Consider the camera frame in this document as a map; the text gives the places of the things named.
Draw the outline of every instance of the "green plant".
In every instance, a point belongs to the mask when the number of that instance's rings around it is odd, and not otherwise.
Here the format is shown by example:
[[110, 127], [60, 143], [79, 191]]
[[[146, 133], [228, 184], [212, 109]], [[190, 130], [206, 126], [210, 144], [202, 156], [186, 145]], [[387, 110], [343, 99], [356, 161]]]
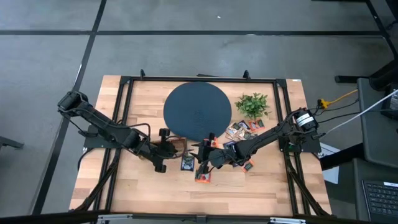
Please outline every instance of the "green plant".
[[268, 115], [270, 113], [266, 111], [269, 108], [267, 96], [260, 93], [254, 93], [252, 96], [242, 95], [242, 97], [239, 97], [241, 101], [235, 102], [235, 105], [242, 114], [256, 120], [256, 118], [261, 118], [263, 114]]

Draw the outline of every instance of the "concrete floor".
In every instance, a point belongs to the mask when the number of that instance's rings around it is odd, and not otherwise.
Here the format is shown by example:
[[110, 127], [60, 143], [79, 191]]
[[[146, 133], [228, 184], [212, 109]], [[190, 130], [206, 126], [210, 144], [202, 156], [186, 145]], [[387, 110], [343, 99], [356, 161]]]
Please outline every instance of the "concrete floor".
[[[100, 0], [0, 0], [0, 29], [91, 30]], [[385, 24], [384, 1], [374, 5]], [[361, 3], [309, 0], [108, 0], [100, 30], [377, 30]], [[88, 36], [0, 35], [0, 136], [25, 143], [0, 152], [0, 217], [29, 213], [60, 122], [56, 104], [75, 80]], [[302, 79], [307, 103], [356, 88], [335, 75], [370, 75], [392, 59], [382, 39], [257, 36], [97, 36], [80, 90], [95, 103], [103, 75], [195, 76], [197, 73]], [[356, 99], [352, 96], [339, 105]], [[359, 110], [325, 113], [319, 120]], [[326, 131], [344, 121], [321, 126]], [[359, 120], [323, 142], [344, 149], [362, 141]], [[44, 212], [65, 212], [83, 137], [70, 126]], [[342, 203], [332, 203], [340, 213]]]

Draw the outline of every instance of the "wooden tabletop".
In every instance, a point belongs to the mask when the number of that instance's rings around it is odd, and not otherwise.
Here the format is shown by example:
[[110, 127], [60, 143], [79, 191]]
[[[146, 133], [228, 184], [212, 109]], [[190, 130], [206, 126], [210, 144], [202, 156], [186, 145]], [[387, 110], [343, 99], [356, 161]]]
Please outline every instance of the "wooden tabletop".
[[[99, 90], [96, 109], [112, 117], [120, 76], [106, 75]], [[163, 118], [163, 106], [166, 97], [184, 82], [135, 81], [127, 124], [149, 123], [151, 140], [158, 140], [159, 128], [166, 128]], [[268, 95], [267, 104], [271, 113], [263, 117], [266, 130], [277, 124], [275, 98], [271, 84], [264, 83], [211, 83], [220, 88], [228, 97], [232, 107], [231, 122], [245, 119], [234, 102], [242, 93]], [[306, 107], [303, 86], [300, 80], [287, 80], [292, 110]], [[282, 89], [279, 90], [282, 111], [286, 115]], [[119, 116], [123, 114], [126, 94], [122, 97]], [[219, 142], [227, 142], [225, 133]], [[194, 142], [189, 141], [189, 149]], [[98, 182], [104, 149], [91, 151], [82, 160], [80, 171], [73, 191], [70, 208], [76, 208], [88, 196]], [[212, 215], [280, 215], [291, 216], [292, 209], [287, 185], [284, 158], [275, 141], [252, 157], [254, 167], [244, 173], [240, 167], [223, 166], [214, 169], [211, 183], [194, 181], [194, 172], [181, 171], [180, 159], [165, 160], [167, 171], [164, 174], [154, 171], [149, 161], [142, 161], [133, 154], [122, 151], [114, 189], [112, 212], [139, 213], [177, 213], [177, 214], [212, 214]], [[331, 212], [322, 169], [317, 158], [312, 154], [301, 154], [305, 183], [318, 203], [327, 212]], [[298, 187], [295, 186], [298, 208], [301, 213], [302, 200]], [[108, 185], [105, 186], [101, 199], [104, 208]]]

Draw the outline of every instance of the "keyboard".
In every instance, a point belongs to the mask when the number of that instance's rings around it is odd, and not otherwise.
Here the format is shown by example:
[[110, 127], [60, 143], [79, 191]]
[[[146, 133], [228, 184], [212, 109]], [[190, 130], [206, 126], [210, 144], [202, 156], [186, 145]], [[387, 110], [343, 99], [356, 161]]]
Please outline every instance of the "keyboard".
[[362, 185], [370, 221], [379, 221], [375, 217], [381, 216], [398, 218], [398, 184], [364, 180]]

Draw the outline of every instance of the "black round board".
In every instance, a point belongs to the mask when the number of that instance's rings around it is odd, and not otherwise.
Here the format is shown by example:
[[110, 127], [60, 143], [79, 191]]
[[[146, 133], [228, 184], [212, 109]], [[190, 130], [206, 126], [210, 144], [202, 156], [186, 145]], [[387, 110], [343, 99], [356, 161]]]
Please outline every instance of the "black round board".
[[174, 134], [194, 141], [219, 137], [231, 121], [231, 103], [218, 87], [205, 82], [176, 87], [164, 103], [163, 116]]

